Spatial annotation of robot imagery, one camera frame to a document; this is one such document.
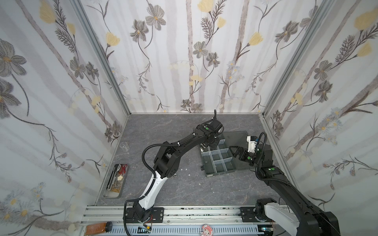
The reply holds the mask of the pink figurine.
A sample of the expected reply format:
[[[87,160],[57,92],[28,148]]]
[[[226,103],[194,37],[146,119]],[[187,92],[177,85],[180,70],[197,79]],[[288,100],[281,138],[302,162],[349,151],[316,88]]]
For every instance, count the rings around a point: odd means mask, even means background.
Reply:
[[[204,224],[202,226],[201,236],[213,236],[213,234],[213,228],[209,224]]]

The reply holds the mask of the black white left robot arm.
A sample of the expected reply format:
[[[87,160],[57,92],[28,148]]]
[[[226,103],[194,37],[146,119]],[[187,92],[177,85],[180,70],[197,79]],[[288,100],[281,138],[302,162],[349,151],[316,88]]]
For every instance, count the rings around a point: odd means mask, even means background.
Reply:
[[[142,162],[152,172],[152,176],[140,197],[125,201],[123,222],[144,223],[151,220],[156,198],[165,182],[178,171],[184,154],[196,146],[216,148],[223,131],[224,126],[217,119],[217,111],[214,111],[213,117],[194,128],[191,135],[175,143],[164,142],[145,148],[142,152]],[[159,147],[159,151],[154,159],[154,166],[151,167],[147,164],[145,155],[154,147]]]

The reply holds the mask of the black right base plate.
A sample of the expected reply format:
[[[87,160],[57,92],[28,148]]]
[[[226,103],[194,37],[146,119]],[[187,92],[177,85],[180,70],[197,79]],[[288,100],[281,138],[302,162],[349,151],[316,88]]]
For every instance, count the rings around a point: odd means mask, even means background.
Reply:
[[[242,219],[243,223],[272,223],[273,220],[268,218],[265,215],[265,211],[258,206],[256,210],[255,207],[251,206],[244,206],[240,207],[240,214],[239,216]]]

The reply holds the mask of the clear plastic cup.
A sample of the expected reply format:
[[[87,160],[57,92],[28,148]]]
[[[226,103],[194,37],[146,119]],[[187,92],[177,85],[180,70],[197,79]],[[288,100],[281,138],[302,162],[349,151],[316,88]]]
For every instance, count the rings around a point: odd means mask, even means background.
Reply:
[[[128,145],[128,143],[127,142],[121,142],[120,144],[119,144],[119,148],[121,149],[121,150],[123,150],[123,151],[125,151],[125,152],[128,152],[129,151],[129,145]]]

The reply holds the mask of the orange black tool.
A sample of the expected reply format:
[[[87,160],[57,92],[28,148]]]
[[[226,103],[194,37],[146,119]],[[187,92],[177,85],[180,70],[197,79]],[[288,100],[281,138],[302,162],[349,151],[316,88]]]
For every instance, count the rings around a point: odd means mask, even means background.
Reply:
[[[84,235],[93,236],[102,233],[108,233],[112,230],[112,228],[113,223],[111,221],[91,224],[86,226]]]

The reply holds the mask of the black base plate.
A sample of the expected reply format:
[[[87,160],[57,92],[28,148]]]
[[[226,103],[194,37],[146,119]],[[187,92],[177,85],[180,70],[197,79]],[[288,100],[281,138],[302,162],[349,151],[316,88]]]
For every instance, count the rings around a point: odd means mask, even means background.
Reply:
[[[265,215],[265,211],[258,206],[256,210],[255,207],[251,206],[244,206],[240,207],[240,214],[239,216],[242,219],[243,223],[272,223],[273,220],[268,218]]]
[[[123,221],[126,223],[162,223],[164,217],[163,207],[153,207],[149,210],[126,208]]]

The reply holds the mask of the metal tool tray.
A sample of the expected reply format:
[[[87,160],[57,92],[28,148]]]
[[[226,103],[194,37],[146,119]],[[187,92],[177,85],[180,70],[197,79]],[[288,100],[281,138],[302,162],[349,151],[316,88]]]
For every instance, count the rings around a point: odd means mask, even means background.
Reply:
[[[115,164],[111,170],[110,178],[105,186],[105,198],[118,198],[121,195],[124,182],[127,178],[128,164]]]

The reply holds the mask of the green plastic organizer box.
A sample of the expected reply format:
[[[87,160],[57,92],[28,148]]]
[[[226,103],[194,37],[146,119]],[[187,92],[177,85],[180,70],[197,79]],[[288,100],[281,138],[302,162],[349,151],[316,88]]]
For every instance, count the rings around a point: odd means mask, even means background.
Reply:
[[[240,161],[234,158],[229,150],[230,146],[239,146],[248,148],[248,133],[246,131],[224,132],[219,136],[220,142],[216,149],[209,149],[200,145],[200,153],[202,160],[201,169],[207,177],[232,173],[237,170],[251,168],[253,154],[250,153],[251,160],[249,162]]]

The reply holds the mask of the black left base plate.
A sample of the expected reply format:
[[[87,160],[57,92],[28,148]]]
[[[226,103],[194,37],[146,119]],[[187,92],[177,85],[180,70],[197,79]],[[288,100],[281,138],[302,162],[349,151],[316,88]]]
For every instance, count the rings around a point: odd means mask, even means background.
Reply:
[[[123,221],[126,223],[162,223],[164,217],[163,207],[153,207],[149,210],[126,208]]]

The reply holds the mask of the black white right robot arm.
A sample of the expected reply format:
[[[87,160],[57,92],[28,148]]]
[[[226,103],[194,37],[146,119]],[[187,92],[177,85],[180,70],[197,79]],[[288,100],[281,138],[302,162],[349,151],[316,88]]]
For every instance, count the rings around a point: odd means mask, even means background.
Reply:
[[[245,139],[241,146],[229,147],[233,157],[253,167],[257,179],[277,192],[290,208],[290,211],[286,211],[276,202],[262,200],[256,204],[256,217],[275,221],[291,236],[340,235],[337,217],[315,206],[274,165],[273,151],[266,143],[266,133]]]

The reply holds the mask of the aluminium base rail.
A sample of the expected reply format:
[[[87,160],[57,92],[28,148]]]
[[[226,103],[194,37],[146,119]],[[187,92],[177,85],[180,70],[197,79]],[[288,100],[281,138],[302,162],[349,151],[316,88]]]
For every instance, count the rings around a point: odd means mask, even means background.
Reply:
[[[287,205],[283,210],[290,211]],[[240,207],[244,206],[156,206],[164,208],[162,223],[127,223],[123,222],[124,206],[87,207],[79,223],[79,234],[84,235],[87,225],[108,222],[113,228],[103,236],[199,236],[202,226],[209,224],[214,236],[272,236],[289,235],[278,223],[243,223]]]

